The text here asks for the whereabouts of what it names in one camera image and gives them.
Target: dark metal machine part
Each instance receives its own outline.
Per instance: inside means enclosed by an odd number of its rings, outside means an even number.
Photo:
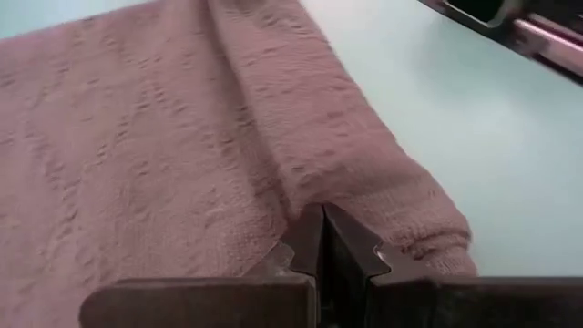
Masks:
[[[134,279],[92,293],[83,328],[575,328],[581,278],[445,277],[331,205],[311,205],[239,278]]]
[[[583,1],[420,1],[520,55],[583,83]]]

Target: pink fabric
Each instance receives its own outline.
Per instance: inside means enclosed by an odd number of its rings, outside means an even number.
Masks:
[[[476,271],[464,216],[297,0],[167,0],[0,41],[0,104],[1,327],[75,327],[119,278],[242,274],[313,201]]]

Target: textured fabric pattern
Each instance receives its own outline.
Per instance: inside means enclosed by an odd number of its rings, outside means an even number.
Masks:
[[[296,0],[167,0],[0,41],[0,326],[98,286],[249,269],[333,201],[445,273],[465,218]]]

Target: pink towel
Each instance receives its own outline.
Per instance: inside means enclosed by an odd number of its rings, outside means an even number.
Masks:
[[[76,327],[119,278],[242,274],[314,201],[475,273],[464,216],[297,0],[163,0],[0,41],[0,106],[0,327]]]

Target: white table surface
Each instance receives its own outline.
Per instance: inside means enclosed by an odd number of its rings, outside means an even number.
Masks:
[[[0,0],[0,37],[139,0]],[[482,275],[583,275],[583,87],[415,0],[302,0],[467,216]]]

